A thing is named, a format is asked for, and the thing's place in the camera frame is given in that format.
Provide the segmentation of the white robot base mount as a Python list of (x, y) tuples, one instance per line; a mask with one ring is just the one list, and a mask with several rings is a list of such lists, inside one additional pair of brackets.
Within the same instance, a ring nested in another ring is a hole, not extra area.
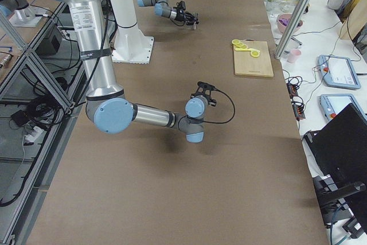
[(148, 64), (154, 38), (139, 29), (133, 0), (111, 0), (118, 25), (112, 60), (116, 63)]

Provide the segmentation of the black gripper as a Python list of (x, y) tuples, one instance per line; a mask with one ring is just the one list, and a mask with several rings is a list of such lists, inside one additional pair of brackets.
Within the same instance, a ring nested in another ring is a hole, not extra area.
[(176, 8), (176, 17), (175, 20), (178, 22), (184, 22), (187, 26), (193, 26), (196, 24), (199, 24), (198, 19), (195, 19), (198, 17), (197, 13), (190, 13), (186, 12), (185, 9)]
[(212, 99), (212, 98), (208, 98), (207, 102), (208, 102), (209, 106), (213, 106), (213, 107), (215, 107), (216, 104), (217, 104), (217, 101), (215, 99)]

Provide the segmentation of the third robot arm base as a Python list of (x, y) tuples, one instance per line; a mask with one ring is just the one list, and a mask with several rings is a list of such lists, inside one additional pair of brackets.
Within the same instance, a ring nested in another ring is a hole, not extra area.
[(35, 28), (45, 9), (30, 6), (27, 0), (1, 0), (1, 13), (14, 27)]

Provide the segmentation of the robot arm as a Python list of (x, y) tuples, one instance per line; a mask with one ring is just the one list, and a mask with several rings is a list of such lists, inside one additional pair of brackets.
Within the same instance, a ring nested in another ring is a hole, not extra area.
[(176, 6), (170, 7), (169, 0), (137, 0), (139, 7), (154, 7), (154, 13), (160, 17), (168, 18), (177, 26), (192, 26), (199, 24), (198, 14), (186, 10), (185, 1), (179, 1)]
[(204, 138), (204, 116), (214, 101), (196, 92), (185, 114), (130, 103), (116, 81), (114, 61), (148, 63), (153, 38), (138, 28), (132, 0), (61, 0), (69, 6), (87, 76), (87, 117), (102, 132), (115, 134), (131, 122), (177, 129), (191, 143)]

